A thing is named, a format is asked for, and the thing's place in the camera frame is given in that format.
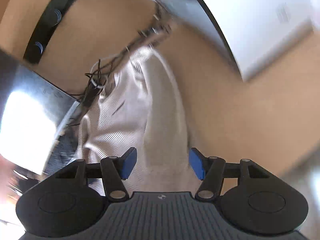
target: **stainless steel surface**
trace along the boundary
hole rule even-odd
[[[110,197],[120,199],[125,197],[125,192],[122,190],[115,190],[110,193]]]
[[[248,80],[312,31],[310,0],[159,0]]]
[[[213,197],[213,192],[209,191],[209,190],[202,190],[200,192],[198,192],[198,196],[200,198],[212,198]]]
[[[0,152],[41,174],[79,103],[1,50],[0,72]]]

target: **ribbed rubber surface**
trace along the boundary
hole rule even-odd
[[[20,240],[41,237],[26,233]],[[229,225],[215,206],[194,200],[190,193],[140,193],[124,203],[111,204],[91,228],[60,240],[306,240],[298,232],[260,237]]]

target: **metal sheet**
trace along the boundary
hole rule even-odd
[[[0,71],[0,153],[40,174],[79,103],[1,50]]]

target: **white cloth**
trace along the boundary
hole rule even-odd
[[[76,158],[98,163],[136,147],[137,163],[124,185],[133,191],[191,191],[200,181],[188,163],[187,128],[174,75],[157,51],[138,49],[115,73],[79,127]],[[91,185],[104,195],[101,179]]]

